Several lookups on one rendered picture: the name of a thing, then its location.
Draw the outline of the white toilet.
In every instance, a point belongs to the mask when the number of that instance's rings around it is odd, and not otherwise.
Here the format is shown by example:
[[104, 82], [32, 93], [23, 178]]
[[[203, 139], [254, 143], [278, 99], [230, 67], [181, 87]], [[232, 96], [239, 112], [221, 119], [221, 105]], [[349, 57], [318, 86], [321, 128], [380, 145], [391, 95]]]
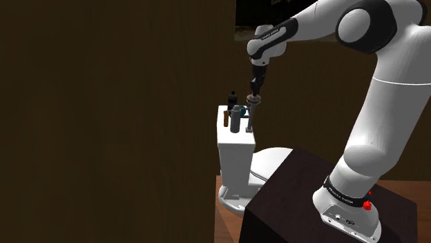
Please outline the white toilet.
[[238, 133], [223, 126], [227, 105], [218, 107], [217, 144], [220, 158], [222, 186], [218, 199], [232, 213], [243, 214], [254, 195], [263, 187], [277, 168], [292, 152], [290, 148], [273, 147], [255, 151], [253, 133], [247, 133], [248, 119], [240, 120]]

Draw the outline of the grey tall stick round top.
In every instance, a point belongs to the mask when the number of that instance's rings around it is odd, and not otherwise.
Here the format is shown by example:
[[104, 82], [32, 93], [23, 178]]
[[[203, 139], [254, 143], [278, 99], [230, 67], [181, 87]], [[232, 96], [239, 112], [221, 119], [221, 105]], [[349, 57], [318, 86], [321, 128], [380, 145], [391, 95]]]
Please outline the grey tall stick round top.
[[246, 127], [246, 132], [247, 133], [252, 133], [253, 132], [253, 116], [256, 110], [256, 107], [258, 104], [260, 104], [261, 102], [261, 96], [260, 95], [247, 95], [247, 108], [249, 111], [249, 118], [248, 118], [248, 123], [247, 123], [247, 127]]

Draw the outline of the grey bottle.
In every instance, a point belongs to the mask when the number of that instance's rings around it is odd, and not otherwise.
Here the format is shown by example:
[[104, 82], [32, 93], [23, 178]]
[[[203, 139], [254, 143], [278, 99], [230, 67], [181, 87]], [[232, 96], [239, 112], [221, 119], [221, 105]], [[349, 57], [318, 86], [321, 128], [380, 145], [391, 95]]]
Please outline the grey bottle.
[[239, 105], [235, 105], [231, 109], [230, 117], [231, 117], [230, 131], [232, 133], [238, 133], [240, 130], [240, 119], [241, 119], [241, 107]]

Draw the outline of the dark window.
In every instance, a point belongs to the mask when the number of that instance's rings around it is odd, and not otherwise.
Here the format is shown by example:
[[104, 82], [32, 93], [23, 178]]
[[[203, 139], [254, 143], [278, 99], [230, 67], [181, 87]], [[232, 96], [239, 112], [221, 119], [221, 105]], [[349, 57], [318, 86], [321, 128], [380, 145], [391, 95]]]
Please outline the dark window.
[[234, 41], [248, 41], [258, 26], [276, 26], [316, 1], [236, 0]]

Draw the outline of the dark robot stand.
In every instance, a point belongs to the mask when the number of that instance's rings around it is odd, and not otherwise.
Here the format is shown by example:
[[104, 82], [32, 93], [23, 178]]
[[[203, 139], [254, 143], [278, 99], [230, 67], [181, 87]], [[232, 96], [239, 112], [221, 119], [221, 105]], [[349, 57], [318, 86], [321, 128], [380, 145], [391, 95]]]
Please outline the dark robot stand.
[[[361, 243], [325, 224], [312, 202], [333, 167], [293, 150], [246, 206], [239, 243]], [[418, 243], [415, 202], [376, 184], [372, 204], [382, 224], [378, 243]]]

